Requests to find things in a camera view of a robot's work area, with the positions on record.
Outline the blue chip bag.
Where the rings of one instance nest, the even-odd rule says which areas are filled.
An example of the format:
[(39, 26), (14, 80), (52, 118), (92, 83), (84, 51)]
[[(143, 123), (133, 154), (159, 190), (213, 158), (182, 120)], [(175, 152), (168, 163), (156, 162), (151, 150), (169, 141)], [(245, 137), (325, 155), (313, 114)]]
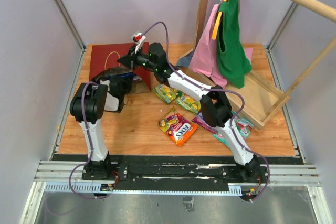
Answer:
[(131, 79), (132, 81), (142, 81), (137, 74), (130, 71), (126, 67), (112, 67), (100, 72), (98, 75), (93, 77), (91, 81), (95, 83), (100, 83), (101, 81), (110, 80), (114, 76), (120, 76), (124, 79)]

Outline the green snack packet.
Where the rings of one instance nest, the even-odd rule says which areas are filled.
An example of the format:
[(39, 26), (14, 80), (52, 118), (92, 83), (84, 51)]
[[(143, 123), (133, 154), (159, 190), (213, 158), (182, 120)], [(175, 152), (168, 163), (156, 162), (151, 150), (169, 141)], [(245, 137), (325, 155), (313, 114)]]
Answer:
[(175, 99), (175, 103), (180, 107), (184, 108), (185, 110), (194, 114), (198, 114), (201, 110), (200, 103), (191, 96), (183, 92), (178, 98)]

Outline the orange Fox's candy packet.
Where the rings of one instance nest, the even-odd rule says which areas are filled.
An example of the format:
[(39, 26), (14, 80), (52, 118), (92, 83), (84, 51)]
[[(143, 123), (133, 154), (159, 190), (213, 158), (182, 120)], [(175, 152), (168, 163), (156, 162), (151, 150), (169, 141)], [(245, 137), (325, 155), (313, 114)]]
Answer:
[(196, 132), (198, 126), (178, 113), (172, 107), (158, 121), (160, 130), (168, 136), (178, 147), (181, 147)]

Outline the pink shirt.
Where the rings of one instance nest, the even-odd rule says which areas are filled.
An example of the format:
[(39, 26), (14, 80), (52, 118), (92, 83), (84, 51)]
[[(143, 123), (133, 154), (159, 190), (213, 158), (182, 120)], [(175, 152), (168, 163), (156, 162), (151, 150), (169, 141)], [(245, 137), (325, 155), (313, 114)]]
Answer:
[[(211, 39), (215, 19), (220, 4), (213, 6), (209, 19), (206, 23), (202, 36), (195, 49), (189, 68), (195, 72), (202, 73), (222, 87), (229, 82), (221, 75), (217, 62), (217, 40)], [(244, 49), (246, 57), (251, 63), (252, 49)]]

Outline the purple snack packet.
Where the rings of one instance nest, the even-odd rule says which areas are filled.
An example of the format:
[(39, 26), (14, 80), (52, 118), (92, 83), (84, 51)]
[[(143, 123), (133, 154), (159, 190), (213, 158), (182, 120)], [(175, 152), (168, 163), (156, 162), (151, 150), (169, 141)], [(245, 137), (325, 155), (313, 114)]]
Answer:
[(214, 127), (209, 126), (205, 120), (203, 119), (202, 112), (199, 112), (193, 119), (193, 123), (196, 123), (197, 125), (201, 126), (202, 128), (212, 132), (213, 134), (217, 133), (217, 130)]

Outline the green shirt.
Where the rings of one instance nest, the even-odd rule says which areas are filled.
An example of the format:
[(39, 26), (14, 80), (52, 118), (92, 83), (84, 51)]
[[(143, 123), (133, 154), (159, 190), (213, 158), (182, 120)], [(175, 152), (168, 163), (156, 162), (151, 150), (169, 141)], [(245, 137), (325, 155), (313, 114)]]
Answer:
[(217, 37), (217, 62), (221, 75), (233, 86), (245, 85), (244, 75), (252, 70), (240, 42), (239, 0), (229, 1)]

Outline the teal Fox's candy packet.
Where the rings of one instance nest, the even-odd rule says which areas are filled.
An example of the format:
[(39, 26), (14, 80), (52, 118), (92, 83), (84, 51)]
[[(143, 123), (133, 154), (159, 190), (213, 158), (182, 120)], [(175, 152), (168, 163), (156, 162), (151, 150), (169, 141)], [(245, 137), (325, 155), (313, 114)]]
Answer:
[[(234, 118), (235, 125), (242, 136), (244, 140), (249, 136), (251, 133), (252, 129), (254, 129), (254, 125), (247, 120), (246, 118), (242, 117), (241, 115), (237, 115)], [(222, 144), (224, 144), (226, 147), (229, 147), (226, 140), (223, 138), (221, 134), (217, 131), (216, 133), (213, 134), (213, 137), (215, 137), (217, 140), (219, 140)]]

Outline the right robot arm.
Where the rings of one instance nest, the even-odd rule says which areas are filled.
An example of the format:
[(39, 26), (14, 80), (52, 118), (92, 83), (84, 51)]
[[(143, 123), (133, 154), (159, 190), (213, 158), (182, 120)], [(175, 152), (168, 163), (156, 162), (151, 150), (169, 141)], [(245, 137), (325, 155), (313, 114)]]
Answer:
[(199, 102), (203, 120), (222, 135), (231, 150), (238, 167), (238, 177), (244, 182), (250, 182), (256, 177), (260, 161), (239, 133), (234, 122), (237, 114), (232, 113), (232, 106), (226, 95), (227, 92), (235, 94), (234, 91), (203, 84), (178, 70), (169, 62), (160, 43), (150, 44), (148, 53), (143, 53), (142, 49), (134, 44), (127, 54), (118, 59), (118, 63), (129, 70), (142, 67), (151, 71), (159, 83), (178, 89)]

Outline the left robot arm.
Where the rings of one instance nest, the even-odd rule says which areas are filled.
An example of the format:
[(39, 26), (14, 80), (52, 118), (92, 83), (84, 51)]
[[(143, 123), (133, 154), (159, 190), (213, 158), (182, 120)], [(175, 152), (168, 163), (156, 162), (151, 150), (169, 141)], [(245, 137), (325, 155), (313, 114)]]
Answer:
[(70, 103), (70, 114), (85, 135), (88, 160), (83, 164), (82, 179), (106, 180), (115, 175), (104, 142), (101, 119), (105, 111), (120, 113), (124, 97), (131, 93), (133, 78), (112, 76), (98, 83), (82, 83)]

